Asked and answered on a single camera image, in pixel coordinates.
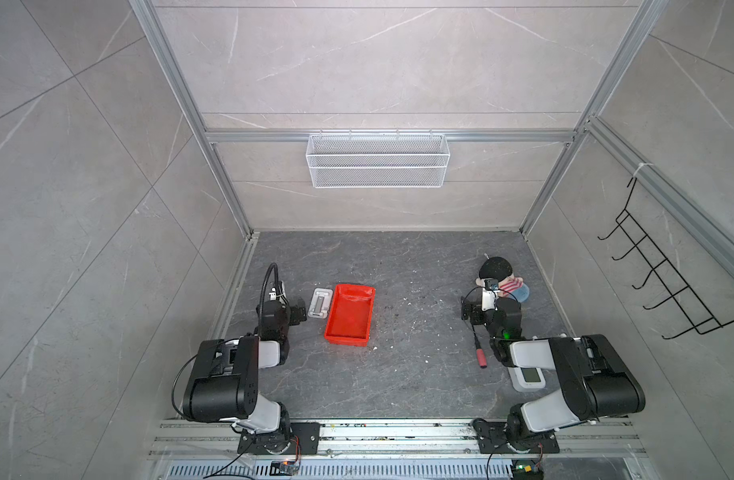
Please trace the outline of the red handled screwdriver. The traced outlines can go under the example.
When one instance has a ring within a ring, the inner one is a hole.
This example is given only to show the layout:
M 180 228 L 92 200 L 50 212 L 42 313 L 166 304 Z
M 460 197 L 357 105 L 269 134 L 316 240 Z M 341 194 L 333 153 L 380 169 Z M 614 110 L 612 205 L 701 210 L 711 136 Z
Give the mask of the red handled screwdriver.
M 475 326 L 472 325 L 471 328 L 472 328 L 472 331 L 473 331 L 473 337 L 474 337 L 474 344 L 475 344 L 475 350 L 476 350 L 477 363 L 478 363 L 478 365 L 479 365 L 479 367 L 481 369 L 487 369 L 488 368 L 488 363 L 487 363 L 486 354 L 484 352 L 484 349 L 482 347 L 482 344 L 480 342 L 480 339 L 479 339 L 479 337 L 478 337 L 478 335 L 476 333 Z

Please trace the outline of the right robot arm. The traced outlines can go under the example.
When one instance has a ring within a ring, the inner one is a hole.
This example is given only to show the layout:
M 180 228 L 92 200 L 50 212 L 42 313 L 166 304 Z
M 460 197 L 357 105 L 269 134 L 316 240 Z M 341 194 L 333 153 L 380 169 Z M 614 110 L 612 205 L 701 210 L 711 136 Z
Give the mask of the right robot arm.
M 538 391 L 552 371 L 558 388 L 512 407 L 506 420 L 507 444 L 527 450 L 557 430 L 592 420 L 639 413 L 645 392 L 604 335 L 523 336 L 521 304 L 513 298 L 461 299 L 461 319 L 486 328 L 493 355 L 509 373 L 514 389 Z

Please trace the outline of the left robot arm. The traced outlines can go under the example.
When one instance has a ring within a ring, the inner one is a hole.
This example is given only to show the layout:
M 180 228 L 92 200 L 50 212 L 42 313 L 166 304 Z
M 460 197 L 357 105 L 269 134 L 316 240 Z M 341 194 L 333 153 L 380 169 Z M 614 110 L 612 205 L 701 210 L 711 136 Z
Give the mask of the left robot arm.
M 290 351 L 289 330 L 307 320 L 305 302 L 268 300 L 257 307 L 260 325 L 234 339 L 201 343 L 179 414 L 200 423 L 230 422 L 269 442 L 292 439 L 286 407 L 260 393 L 259 372 L 282 366 Z

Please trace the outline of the red plastic bin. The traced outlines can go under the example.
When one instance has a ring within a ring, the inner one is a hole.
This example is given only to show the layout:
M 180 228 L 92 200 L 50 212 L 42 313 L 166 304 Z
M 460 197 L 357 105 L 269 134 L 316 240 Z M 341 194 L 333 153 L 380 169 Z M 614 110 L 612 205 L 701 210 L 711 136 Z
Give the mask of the red plastic bin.
M 337 285 L 324 338 L 331 344 L 366 347 L 370 340 L 375 296 L 374 287 Z

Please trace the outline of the clear plastic small case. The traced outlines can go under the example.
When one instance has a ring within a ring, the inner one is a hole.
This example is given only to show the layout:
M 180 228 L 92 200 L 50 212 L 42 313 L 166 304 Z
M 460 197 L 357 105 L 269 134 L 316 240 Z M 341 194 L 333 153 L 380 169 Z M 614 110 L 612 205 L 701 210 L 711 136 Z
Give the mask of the clear plastic small case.
M 310 318 L 326 319 L 329 316 L 334 292 L 331 289 L 315 288 L 308 309 Z

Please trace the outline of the plush doll striped shirt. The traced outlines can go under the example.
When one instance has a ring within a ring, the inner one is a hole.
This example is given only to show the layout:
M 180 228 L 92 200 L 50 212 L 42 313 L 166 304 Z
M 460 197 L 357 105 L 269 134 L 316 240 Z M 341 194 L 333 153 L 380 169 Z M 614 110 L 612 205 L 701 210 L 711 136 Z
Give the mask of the plush doll striped shirt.
M 498 298 L 524 303 L 530 296 L 529 286 L 514 273 L 511 263 L 503 257 L 488 258 L 481 266 L 476 285 L 493 292 Z

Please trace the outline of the white digital scale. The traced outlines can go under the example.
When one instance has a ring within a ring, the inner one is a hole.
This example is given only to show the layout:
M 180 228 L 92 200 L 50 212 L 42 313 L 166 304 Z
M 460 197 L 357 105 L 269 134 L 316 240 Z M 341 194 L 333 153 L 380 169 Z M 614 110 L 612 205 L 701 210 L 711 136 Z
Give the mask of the white digital scale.
M 518 392 L 540 391 L 547 385 L 543 370 L 540 368 L 509 367 L 508 373 L 514 389 Z

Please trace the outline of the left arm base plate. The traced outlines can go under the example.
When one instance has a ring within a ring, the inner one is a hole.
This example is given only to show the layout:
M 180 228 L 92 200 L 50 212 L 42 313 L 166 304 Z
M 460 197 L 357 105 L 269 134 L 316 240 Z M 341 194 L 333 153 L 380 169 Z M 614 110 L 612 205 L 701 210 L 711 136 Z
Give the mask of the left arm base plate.
M 321 427 L 317 422 L 292 422 L 272 433 L 250 434 L 243 430 L 237 452 L 254 455 L 315 455 Z

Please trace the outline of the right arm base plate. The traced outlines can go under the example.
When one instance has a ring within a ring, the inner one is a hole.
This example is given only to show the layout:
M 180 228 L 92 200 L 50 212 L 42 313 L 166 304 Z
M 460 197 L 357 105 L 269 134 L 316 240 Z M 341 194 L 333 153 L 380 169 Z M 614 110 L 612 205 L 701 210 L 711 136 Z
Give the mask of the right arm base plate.
M 558 454 L 560 447 L 553 431 L 535 433 L 516 422 L 476 418 L 471 427 L 483 454 Z

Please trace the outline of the aluminium front rail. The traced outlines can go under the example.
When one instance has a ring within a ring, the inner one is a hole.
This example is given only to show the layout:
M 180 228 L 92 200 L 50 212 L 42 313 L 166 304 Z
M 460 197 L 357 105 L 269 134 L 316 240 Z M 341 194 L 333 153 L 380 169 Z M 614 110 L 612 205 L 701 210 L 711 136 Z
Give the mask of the aluminium front rail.
M 646 458 L 646 449 L 627 418 L 569 427 L 510 447 L 505 424 L 472 419 L 305 419 L 292 424 L 303 456 L 335 457 L 563 457 Z M 232 457 L 250 443 L 228 424 L 164 420 L 145 449 L 150 459 Z

